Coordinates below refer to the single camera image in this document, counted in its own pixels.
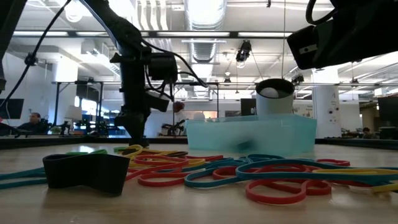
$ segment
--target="ceiling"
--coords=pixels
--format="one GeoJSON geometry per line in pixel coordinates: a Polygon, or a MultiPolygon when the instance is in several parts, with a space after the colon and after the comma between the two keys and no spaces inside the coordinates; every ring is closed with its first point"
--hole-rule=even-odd
{"type": "MultiPolygon", "coordinates": [[[[44,30],[55,13],[59,10],[59,1],[62,0],[28,0],[28,3],[22,13],[21,19],[17,25],[17,30],[44,30]]],[[[144,2],[136,0],[118,0],[119,2],[129,1],[132,5],[136,5],[136,17],[139,21],[133,23],[142,24],[141,17],[143,16],[144,2]]],[[[150,4],[156,3],[156,12],[160,14],[160,1],[147,1],[147,16],[146,21],[149,24],[149,29],[154,29],[150,24],[150,4]]],[[[308,26],[305,20],[305,8],[308,0],[287,0],[286,9],[284,9],[285,2],[272,0],[271,7],[266,7],[267,1],[256,0],[228,0],[224,23],[221,30],[225,31],[246,31],[246,32],[294,32],[301,28],[308,26]]],[[[166,0],[166,23],[169,30],[186,30],[185,16],[184,16],[184,2],[182,0],[166,0]]],[[[203,6],[203,16],[206,15],[205,7],[203,6]]],[[[327,10],[332,8],[329,0],[318,0],[316,5],[317,10],[313,12],[314,18],[319,18],[328,13],[327,10]]],[[[160,19],[157,17],[156,23],[160,24],[160,19]]],[[[52,30],[75,30],[75,31],[101,31],[104,30],[101,24],[92,16],[83,16],[78,22],[70,22],[65,13],[55,22],[52,30]]],[[[184,39],[169,39],[169,47],[175,52],[190,61],[188,44],[182,43],[184,39]]],[[[225,78],[225,72],[230,72],[232,82],[258,82],[261,77],[272,78],[291,78],[296,73],[302,73],[305,81],[312,80],[312,71],[298,71],[295,70],[297,65],[290,52],[288,44],[282,39],[248,39],[252,45],[253,54],[246,61],[244,68],[237,68],[234,55],[242,44],[243,39],[220,39],[224,40],[222,44],[218,44],[216,52],[214,67],[211,72],[209,82],[222,82],[225,78]]],[[[38,38],[33,37],[15,37],[12,40],[11,51],[15,54],[24,55],[21,46],[33,46],[37,43],[38,38]]],[[[57,53],[50,54],[49,52],[40,51],[39,57],[49,62],[56,62],[59,52],[66,52],[71,55],[73,59],[80,64],[79,77],[94,77],[101,81],[119,81],[118,76],[115,75],[107,66],[100,63],[93,63],[87,61],[86,53],[82,50],[82,45],[85,45],[88,39],[84,38],[54,38],[46,37],[42,46],[58,47],[57,53]]],[[[116,52],[116,48],[110,39],[107,38],[90,38],[96,47],[103,44],[110,49],[110,57],[116,52]]],[[[338,68],[340,82],[349,82],[353,77],[362,78],[360,82],[377,83],[377,82],[396,82],[398,72],[396,72],[395,63],[398,63],[398,56],[392,53],[383,57],[376,57],[371,60],[364,60],[362,63],[350,63],[341,65],[338,68]],[[373,75],[384,67],[389,67],[388,70],[373,75]]],[[[184,71],[187,68],[181,61],[177,61],[180,68],[184,71]]],[[[236,88],[236,86],[224,86],[223,88],[236,88]]],[[[239,89],[251,89],[253,86],[245,85],[239,86],[239,89]]],[[[106,90],[115,89],[114,86],[107,86],[106,90]]],[[[341,87],[344,91],[353,90],[351,87],[341,87]]],[[[360,94],[368,94],[375,89],[374,87],[361,88],[360,94]]],[[[306,95],[310,89],[303,90],[299,94],[306,95]]]]}

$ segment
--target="seated person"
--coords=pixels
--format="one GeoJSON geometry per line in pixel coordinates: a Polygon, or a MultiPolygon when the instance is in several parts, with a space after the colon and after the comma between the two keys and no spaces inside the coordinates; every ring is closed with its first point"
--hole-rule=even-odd
{"type": "Polygon", "coordinates": [[[17,129],[31,131],[36,134],[46,134],[47,126],[40,122],[41,115],[39,113],[31,113],[29,122],[19,126],[17,129]]]}
{"type": "Polygon", "coordinates": [[[362,131],[362,139],[378,139],[378,137],[374,133],[371,133],[371,130],[369,128],[364,128],[362,131]]]}

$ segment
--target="ceiling duct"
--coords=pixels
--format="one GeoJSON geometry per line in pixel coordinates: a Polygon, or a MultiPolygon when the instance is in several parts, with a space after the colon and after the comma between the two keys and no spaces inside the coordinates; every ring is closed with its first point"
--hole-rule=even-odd
{"type": "MultiPolygon", "coordinates": [[[[226,3],[227,0],[184,0],[187,29],[199,31],[221,30],[226,12],[226,3]]],[[[212,62],[215,59],[216,50],[217,44],[215,43],[191,43],[191,61],[198,63],[212,62]]],[[[199,78],[206,81],[213,71],[213,65],[194,64],[192,68],[199,78]]]]}

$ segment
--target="translucent blue plastic bin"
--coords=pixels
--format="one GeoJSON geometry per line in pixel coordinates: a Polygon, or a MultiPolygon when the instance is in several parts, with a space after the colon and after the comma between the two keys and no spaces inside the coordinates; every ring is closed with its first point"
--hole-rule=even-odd
{"type": "Polygon", "coordinates": [[[294,156],[313,151],[317,121],[294,114],[187,120],[190,149],[294,156]]]}

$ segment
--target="desk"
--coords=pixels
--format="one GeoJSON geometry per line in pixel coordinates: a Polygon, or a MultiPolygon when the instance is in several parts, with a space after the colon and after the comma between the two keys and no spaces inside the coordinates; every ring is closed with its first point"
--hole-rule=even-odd
{"type": "MultiPolygon", "coordinates": [[[[122,146],[86,144],[0,151],[0,173],[32,169],[49,154],[122,146]]],[[[316,145],[316,158],[345,159],[356,167],[398,166],[398,153],[382,149],[316,145]]],[[[186,145],[151,145],[152,149],[187,150],[186,145]]],[[[201,155],[201,152],[190,152],[201,155]]],[[[0,190],[0,223],[261,223],[374,224],[396,223],[398,194],[377,198],[335,187],[332,195],[308,197],[290,206],[270,206],[248,200],[245,183],[216,189],[184,186],[154,189],[130,180],[121,197],[109,198],[84,187],[49,190],[46,185],[0,190]]],[[[267,194],[271,189],[260,188],[267,194]]]]}

